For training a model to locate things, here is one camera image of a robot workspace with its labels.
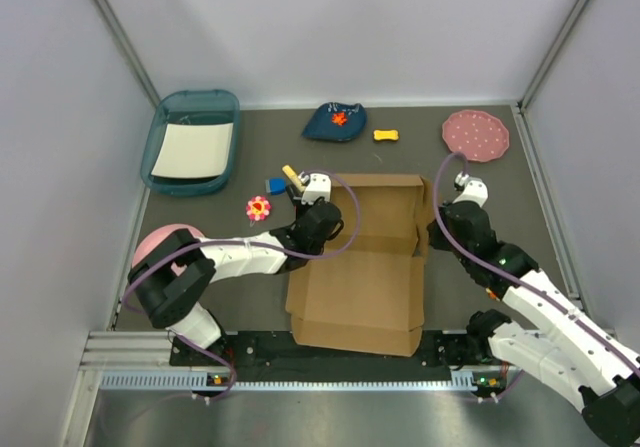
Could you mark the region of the brown cardboard box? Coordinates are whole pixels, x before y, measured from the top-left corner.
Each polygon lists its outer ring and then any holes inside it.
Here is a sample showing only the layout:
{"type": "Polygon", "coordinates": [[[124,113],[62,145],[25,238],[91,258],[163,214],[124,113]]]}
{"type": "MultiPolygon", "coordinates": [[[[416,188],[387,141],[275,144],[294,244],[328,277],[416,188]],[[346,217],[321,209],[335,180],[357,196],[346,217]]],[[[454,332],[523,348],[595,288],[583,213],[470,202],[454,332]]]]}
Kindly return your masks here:
{"type": "Polygon", "coordinates": [[[412,356],[424,325],[432,185],[415,174],[346,174],[331,201],[344,228],[289,276],[286,311],[302,346],[412,356]]]}

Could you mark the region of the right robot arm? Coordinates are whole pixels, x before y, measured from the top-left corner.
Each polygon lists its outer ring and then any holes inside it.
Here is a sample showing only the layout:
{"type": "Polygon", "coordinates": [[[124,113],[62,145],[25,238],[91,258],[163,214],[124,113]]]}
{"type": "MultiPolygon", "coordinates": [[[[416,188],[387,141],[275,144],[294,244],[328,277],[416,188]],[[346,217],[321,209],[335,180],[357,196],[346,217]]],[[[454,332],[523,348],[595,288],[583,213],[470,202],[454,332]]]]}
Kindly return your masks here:
{"type": "Polygon", "coordinates": [[[440,238],[435,248],[454,253],[478,285],[538,329],[479,314],[470,325],[488,353],[564,398],[606,445],[638,445],[638,352],[576,307],[521,248],[498,241],[475,202],[438,207],[429,230],[440,238]]]}

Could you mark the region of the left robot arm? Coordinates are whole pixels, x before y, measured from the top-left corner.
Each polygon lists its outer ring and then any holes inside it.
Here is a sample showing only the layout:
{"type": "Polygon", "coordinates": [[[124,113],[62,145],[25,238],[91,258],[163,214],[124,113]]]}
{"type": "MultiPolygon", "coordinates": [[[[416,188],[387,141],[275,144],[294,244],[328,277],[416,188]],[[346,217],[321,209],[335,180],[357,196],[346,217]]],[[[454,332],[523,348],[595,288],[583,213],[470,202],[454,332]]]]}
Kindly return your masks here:
{"type": "Polygon", "coordinates": [[[339,208],[318,200],[298,209],[292,224],[253,237],[206,239],[179,228],[134,264],[125,294],[136,296],[154,328],[182,337],[193,349],[210,350],[225,336],[200,304],[210,284],[300,269],[322,258],[325,243],[343,227],[339,208]]]}

